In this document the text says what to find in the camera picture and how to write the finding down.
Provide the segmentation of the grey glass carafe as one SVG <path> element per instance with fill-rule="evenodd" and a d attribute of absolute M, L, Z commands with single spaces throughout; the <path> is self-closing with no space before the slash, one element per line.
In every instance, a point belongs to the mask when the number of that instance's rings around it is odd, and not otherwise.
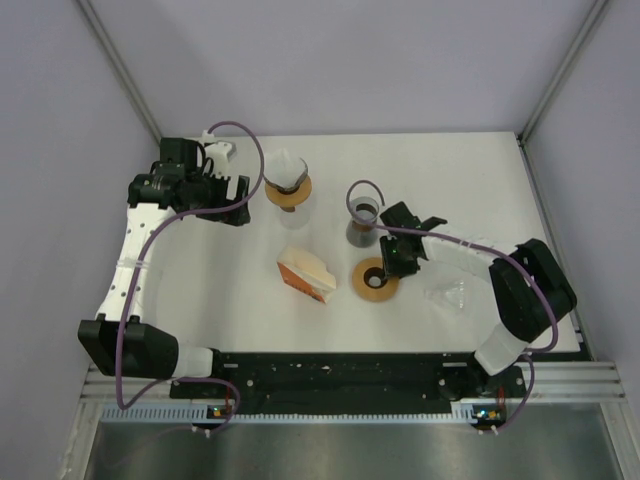
<path fill-rule="evenodd" d="M 348 203 L 351 220 L 346 229 L 348 242 L 357 248 L 373 246 L 378 233 L 373 224 L 377 223 L 380 206 L 371 197 L 361 196 Z"/>

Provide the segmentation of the clear glass carafe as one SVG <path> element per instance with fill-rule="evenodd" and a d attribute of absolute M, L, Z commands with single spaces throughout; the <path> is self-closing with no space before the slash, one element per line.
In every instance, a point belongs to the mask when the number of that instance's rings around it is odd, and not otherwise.
<path fill-rule="evenodd" d="M 280 210 L 280 222 L 289 230 L 298 230 L 306 226 L 311 218 L 311 211 L 304 207 L 291 207 Z"/>

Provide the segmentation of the clear glass dripper cone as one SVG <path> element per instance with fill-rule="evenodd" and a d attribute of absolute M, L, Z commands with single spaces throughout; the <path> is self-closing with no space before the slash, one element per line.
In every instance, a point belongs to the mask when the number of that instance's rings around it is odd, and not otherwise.
<path fill-rule="evenodd" d="M 464 280 L 452 280 L 426 287 L 424 296 L 439 308 L 462 314 L 470 303 L 471 290 Z"/>

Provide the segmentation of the orange coffee filter pack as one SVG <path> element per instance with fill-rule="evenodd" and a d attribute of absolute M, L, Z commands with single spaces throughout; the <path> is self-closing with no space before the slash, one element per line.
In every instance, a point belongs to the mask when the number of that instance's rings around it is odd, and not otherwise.
<path fill-rule="evenodd" d="M 336 277 L 328 271 L 326 263 L 306 250 L 285 247 L 277 258 L 277 266 L 286 285 L 322 304 L 327 304 L 336 291 Z"/>

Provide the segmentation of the smoked glass dripper cone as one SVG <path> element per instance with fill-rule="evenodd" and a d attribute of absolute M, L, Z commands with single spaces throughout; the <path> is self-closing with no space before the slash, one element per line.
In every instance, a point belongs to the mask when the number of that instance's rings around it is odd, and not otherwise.
<path fill-rule="evenodd" d="M 308 167 L 305 164 L 271 165 L 265 169 L 266 183 L 284 194 L 295 192 L 307 176 Z"/>

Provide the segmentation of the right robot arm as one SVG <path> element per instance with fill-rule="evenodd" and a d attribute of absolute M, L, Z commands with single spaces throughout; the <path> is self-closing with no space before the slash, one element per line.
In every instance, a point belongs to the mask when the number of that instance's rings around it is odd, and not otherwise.
<path fill-rule="evenodd" d="M 383 269 L 388 278 L 412 276 L 419 262 L 455 267 L 492 287 L 499 320 L 475 350 L 477 364 L 467 370 L 469 388 L 487 396 L 504 380 L 503 372 L 524 352 L 543 353 L 556 347 L 559 323 L 577 305 L 576 294 L 551 250 L 532 238 L 522 243 L 467 237 L 447 221 L 424 221 L 398 202 L 380 214 Z"/>

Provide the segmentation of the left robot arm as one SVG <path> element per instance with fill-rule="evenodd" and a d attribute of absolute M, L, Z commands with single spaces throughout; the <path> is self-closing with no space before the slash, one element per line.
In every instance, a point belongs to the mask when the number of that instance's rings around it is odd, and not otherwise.
<path fill-rule="evenodd" d="M 78 339 L 106 376 L 168 380 L 192 377 L 205 396 L 226 387 L 211 348 L 180 343 L 155 327 L 157 297 L 176 228 L 166 222 L 194 210 L 198 218 L 231 226 L 250 221 L 244 198 L 250 179 L 227 174 L 236 146 L 205 134 L 199 140 L 164 138 L 160 158 L 128 187 L 124 242 L 105 299 L 93 320 L 84 320 Z M 236 188 L 228 191 L 230 184 Z"/>

